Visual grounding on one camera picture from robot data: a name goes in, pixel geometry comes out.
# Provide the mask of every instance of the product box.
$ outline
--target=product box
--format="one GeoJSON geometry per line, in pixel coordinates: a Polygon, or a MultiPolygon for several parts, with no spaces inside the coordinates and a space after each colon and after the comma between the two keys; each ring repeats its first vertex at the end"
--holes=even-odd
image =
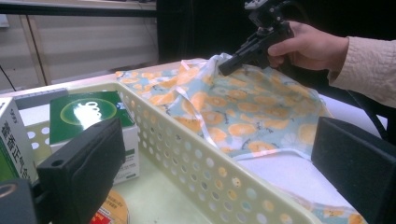
{"type": "Polygon", "coordinates": [[[112,189],[90,221],[90,224],[128,224],[128,205],[114,189],[112,189]]]}
{"type": "Polygon", "coordinates": [[[52,153],[73,137],[104,119],[118,117],[122,124],[125,163],[114,179],[118,184],[139,176],[137,126],[115,91],[76,93],[49,103],[49,145],[52,153]]]}
{"type": "Polygon", "coordinates": [[[0,98],[0,181],[36,180],[32,144],[12,97],[0,98]]]}

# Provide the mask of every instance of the black handheld device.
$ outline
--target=black handheld device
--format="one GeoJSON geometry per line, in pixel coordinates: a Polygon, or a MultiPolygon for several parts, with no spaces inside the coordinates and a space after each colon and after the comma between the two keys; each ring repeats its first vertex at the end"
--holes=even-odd
{"type": "Polygon", "coordinates": [[[253,0],[246,3],[245,9],[253,9],[250,20],[258,27],[258,31],[251,35],[247,42],[233,55],[231,59],[219,65],[224,76],[230,75],[243,63],[257,63],[261,68],[269,65],[267,50],[275,43],[294,37],[287,21],[284,21],[281,9],[290,1],[253,0]]]}

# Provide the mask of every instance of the sleeve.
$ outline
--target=sleeve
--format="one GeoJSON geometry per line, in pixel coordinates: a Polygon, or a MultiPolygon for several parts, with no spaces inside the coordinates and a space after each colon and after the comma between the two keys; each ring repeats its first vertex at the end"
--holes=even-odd
{"type": "Polygon", "coordinates": [[[330,72],[331,86],[362,93],[396,107],[396,40],[349,37],[341,72],[330,72]]]}

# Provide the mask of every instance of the cable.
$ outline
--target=cable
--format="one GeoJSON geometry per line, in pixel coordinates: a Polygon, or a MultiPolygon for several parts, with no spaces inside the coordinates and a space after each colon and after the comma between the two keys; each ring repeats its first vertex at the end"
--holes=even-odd
{"type": "Polygon", "coordinates": [[[370,106],[367,104],[367,99],[365,98],[364,95],[361,95],[357,92],[354,91],[347,91],[349,95],[355,100],[355,102],[358,104],[358,106],[366,112],[367,116],[369,119],[372,121],[374,126],[379,132],[379,135],[381,138],[385,141],[389,141],[388,137],[388,132],[385,129],[385,127],[382,125],[381,121],[379,118],[376,116],[376,113],[370,108],[370,106]]]}
{"type": "Polygon", "coordinates": [[[7,74],[6,74],[6,72],[4,71],[3,67],[1,66],[1,64],[0,64],[0,69],[1,69],[1,71],[3,72],[4,76],[6,77],[6,79],[8,80],[9,85],[11,85],[12,90],[17,91],[17,90],[15,89],[14,85],[12,85],[11,80],[10,80],[9,77],[7,76],[7,74]]]}

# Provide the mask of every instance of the cardboard box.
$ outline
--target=cardboard box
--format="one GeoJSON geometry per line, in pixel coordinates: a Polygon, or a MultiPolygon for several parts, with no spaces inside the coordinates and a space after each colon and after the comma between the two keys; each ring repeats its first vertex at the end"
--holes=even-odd
{"type": "Polygon", "coordinates": [[[0,181],[36,180],[32,144],[12,97],[0,98],[0,181]]]}
{"type": "Polygon", "coordinates": [[[96,122],[120,118],[125,163],[114,179],[118,184],[139,176],[137,126],[115,91],[76,93],[49,103],[49,145],[52,153],[96,122]]]}

